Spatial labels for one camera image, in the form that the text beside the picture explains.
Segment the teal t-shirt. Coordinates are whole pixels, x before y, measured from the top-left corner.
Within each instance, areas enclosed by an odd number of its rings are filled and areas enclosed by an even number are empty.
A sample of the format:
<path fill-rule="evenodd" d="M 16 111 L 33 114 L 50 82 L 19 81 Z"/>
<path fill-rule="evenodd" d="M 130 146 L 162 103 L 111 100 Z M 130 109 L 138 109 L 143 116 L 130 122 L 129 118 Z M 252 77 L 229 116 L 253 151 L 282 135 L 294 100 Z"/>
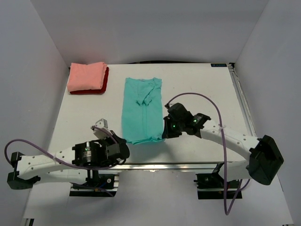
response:
<path fill-rule="evenodd" d="M 133 145 L 163 140 L 162 80 L 126 78 L 122 136 Z"/>

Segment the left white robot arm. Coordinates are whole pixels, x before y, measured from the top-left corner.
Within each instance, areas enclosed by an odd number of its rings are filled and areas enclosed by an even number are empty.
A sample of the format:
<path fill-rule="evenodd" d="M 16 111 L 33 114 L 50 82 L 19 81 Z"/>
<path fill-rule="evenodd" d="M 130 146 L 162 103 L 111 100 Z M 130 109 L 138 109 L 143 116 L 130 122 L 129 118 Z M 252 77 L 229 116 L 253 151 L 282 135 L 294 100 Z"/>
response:
<path fill-rule="evenodd" d="M 7 178 L 9 187 L 24 190 L 42 183 L 67 182 L 83 189 L 104 190 L 107 179 L 99 172 L 124 164 L 130 156 L 126 140 L 112 130 L 104 131 L 104 134 L 100 139 L 75 144 L 55 153 L 25 141 L 43 154 L 12 153 L 10 165 L 13 171 Z"/>

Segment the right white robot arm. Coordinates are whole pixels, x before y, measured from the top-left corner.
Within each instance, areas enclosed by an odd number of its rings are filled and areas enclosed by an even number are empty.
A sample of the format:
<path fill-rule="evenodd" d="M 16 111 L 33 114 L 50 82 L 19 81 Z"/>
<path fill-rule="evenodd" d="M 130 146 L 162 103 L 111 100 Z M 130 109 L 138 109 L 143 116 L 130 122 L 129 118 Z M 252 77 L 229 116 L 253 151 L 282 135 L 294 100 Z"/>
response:
<path fill-rule="evenodd" d="M 163 139 L 176 138 L 186 133 L 225 146 L 243 157 L 242 161 L 218 163 L 212 174 L 221 181 L 253 179 L 262 185 L 270 185 L 284 158 L 275 140 L 267 135 L 262 138 L 247 136 L 232 129 L 222 129 L 209 116 L 192 115 L 176 103 L 166 105 Z"/>

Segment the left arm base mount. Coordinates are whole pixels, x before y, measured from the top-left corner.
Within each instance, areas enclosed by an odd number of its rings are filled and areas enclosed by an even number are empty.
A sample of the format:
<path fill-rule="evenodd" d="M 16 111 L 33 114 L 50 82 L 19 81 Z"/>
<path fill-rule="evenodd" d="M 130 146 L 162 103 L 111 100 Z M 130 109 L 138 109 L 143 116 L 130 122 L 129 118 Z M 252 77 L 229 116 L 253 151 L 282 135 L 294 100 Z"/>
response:
<path fill-rule="evenodd" d="M 87 172 L 84 183 L 72 183 L 70 197 L 114 197 L 119 186 L 117 174 L 99 174 L 96 170 Z"/>

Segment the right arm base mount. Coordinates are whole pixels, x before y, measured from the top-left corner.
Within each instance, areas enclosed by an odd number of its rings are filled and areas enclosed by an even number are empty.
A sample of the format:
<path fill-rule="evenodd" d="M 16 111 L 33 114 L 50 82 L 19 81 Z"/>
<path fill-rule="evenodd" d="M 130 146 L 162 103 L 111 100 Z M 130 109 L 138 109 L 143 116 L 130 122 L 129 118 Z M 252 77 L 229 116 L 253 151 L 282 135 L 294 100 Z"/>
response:
<path fill-rule="evenodd" d="M 197 185 L 197 193 L 199 200 L 222 200 L 224 191 L 224 180 L 218 174 L 224 163 L 219 163 L 212 173 L 196 174 L 194 182 Z M 227 182 L 227 200 L 233 199 L 238 189 L 239 180 Z"/>

